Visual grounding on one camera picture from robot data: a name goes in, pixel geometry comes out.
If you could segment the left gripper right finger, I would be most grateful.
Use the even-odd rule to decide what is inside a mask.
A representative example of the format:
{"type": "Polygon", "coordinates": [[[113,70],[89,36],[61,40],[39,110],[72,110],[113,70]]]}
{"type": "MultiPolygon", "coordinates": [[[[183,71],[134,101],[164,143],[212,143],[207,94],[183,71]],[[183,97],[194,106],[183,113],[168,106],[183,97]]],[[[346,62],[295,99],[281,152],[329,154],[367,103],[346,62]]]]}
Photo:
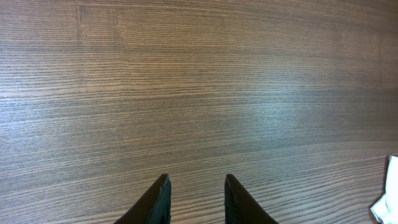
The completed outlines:
{"type": "Polygon", "coordinates": [[[277,224],[233,174],[224,183],[226,224],[277,224]]]}

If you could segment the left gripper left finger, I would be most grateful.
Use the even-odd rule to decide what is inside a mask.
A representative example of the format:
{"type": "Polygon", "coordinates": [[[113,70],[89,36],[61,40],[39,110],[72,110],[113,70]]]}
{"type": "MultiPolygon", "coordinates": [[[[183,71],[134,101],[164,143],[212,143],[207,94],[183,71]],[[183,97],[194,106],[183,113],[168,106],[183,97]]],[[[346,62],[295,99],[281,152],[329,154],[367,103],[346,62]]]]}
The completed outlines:
{"type": "Polygon", "coordinates": [[[162,174],[114,224],[170,224],[172,186],[162,174]]]}

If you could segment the white t-shirt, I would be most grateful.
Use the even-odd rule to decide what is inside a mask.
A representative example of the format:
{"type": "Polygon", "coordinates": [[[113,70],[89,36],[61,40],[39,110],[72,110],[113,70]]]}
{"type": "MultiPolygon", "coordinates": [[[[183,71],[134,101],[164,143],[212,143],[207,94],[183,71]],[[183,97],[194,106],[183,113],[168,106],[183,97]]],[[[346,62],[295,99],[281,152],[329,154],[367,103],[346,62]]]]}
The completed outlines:
{"type": "Polygon", "coordinates": [[[397,224],[397,156],[389,157],[385,192],[371,211],[378,223],[397,224]]]}

